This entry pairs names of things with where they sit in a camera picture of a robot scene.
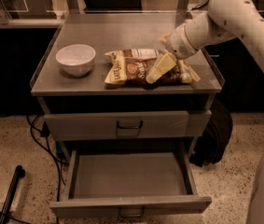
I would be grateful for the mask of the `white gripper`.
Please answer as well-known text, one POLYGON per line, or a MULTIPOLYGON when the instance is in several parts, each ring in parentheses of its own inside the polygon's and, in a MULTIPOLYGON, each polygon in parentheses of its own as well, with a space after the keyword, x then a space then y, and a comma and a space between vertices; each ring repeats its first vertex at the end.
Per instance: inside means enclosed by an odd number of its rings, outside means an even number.
POLYGON ((162 35, 159 42, 171 53, 161 54, 154 62, 153 66, 146 75, 149 84, 155 83, 168 71, 173 69, 178 60, 185 60, 197 53, 188 41, 186 35, 186 25, 183 23, 171 33, 162 35))

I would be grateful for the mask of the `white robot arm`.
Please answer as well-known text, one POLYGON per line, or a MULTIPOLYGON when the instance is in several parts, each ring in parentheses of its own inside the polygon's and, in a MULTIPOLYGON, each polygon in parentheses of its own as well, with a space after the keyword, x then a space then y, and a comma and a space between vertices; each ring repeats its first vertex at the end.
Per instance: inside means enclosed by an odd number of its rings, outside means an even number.
MULTIPOLYGON (((250 54, 264 61, 264 19, 252 0, 208 0, 208 9, 161 40, 178 60, 199 49, 239 38, 250 54)), ((264 152, 254 177, 246 224, 264 224, 264 152)))

